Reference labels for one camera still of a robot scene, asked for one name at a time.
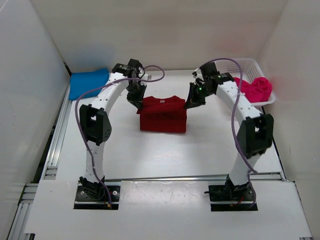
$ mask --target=blue cloth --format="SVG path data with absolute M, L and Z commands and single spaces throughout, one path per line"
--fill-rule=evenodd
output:
M 108 79 L 109 72 L 106 68 L 91 72 L 72 73 L 70 78 L 69 100 L 77 100 L 81 94 L 105 85 Z M 84 98 L 92 98 L 99 93 L 100 90 L 94 91 L 87 94 Z

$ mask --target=plastic basket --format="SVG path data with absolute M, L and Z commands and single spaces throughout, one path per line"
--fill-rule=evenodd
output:
M 239 57 L 239 58 L 233 58 L 233 59 L 240 64 L 243 72 L 244 81 L 251 84 L 256 78 L 264 77 L 264 74 L 261 71 L 258 63 L 253 58 Z M 220 60 L 220 61 L 216 61 L 215 64 L 216 64 L 217 70 L 220 71 L 220 73 L 228 72 L 234 77 L 238 77 L 238 78 L 240 77 L 240 70 L 238 66 L 232 61 Z M 272 91 L 268 101 L 253 102 L 251 104 L 256 108 L 259 108 L 267 104 L 272 104 L 275 102 L 275 100 L 276 100 L 276 97 Z

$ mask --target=folded red cloth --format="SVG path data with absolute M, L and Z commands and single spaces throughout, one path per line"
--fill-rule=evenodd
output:
M 239 86 L 240 78 L 234 78 L 236 84 Z M 265 77 L 257 77 L 250 84 L 246 81 L 242 81 L 241 92 L 245 94 L 245 97 L 250 103 L 266 102 L 272 92 L 272 85 Z
M 177 96 L 169 98 L 145 97 L 140 114 L 140 130 L 161 133 L 185 133 L 187 110 L 185 100 Z

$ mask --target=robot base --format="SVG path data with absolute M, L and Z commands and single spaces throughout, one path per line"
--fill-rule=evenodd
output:
M 225 185 L 209 186 L 209 191 L 206 193 L 209 193 L 211 212 L 240 212 L 258 210 L 256 203 L 251 206 L 254 198 L 251 187 L 248 187 L 238 200 L 231 199 L 227 194 L 220 194 L 225 192 L 225 189 Z
M 120 186 L 107 185 L 112 201 L 112 208 L 108 204 L 109 197 L 105 193 L 100 199 L 92 199 L 86 194 L 84 187 L 81 183 L 78 184 L 73 209 L 90 209 L 90 210 L 118 210 L 119 209 L 119 198 L 120 198 Z

